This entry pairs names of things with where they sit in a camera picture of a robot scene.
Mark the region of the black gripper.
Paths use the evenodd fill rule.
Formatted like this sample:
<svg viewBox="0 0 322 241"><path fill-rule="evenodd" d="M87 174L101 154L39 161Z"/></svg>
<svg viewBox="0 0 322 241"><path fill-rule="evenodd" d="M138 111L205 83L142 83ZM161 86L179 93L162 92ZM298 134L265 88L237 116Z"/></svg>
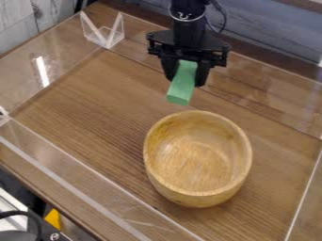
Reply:
<svg viewBox="0 0 322 241"><path fill-rule="evenodd" d="M195 86L206 83L211 67L225 67L231 45L205 28L203 22L175 22L171 29L149 32L149 54L161 59L165 76L171 81L181 60L198 63Z"/></svg>

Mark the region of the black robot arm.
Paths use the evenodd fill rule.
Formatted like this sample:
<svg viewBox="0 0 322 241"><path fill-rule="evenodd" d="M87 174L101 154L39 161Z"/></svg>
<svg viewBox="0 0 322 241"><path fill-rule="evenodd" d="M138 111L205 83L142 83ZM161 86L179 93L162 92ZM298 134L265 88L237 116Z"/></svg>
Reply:
<svg viewBox="0 0 322 241"><path fill-rule="evenodd" d="M219 38L225 25L217 31L206 18L206 7L219 10L223 20L226 11L217 0L170 0L169 15L173 28L149 32L149 54L161 59L166 78L173 81L179 71L181 61L197 64L194 82L197 87L206 83L210 70L227 64L231 45Z"/></svg>

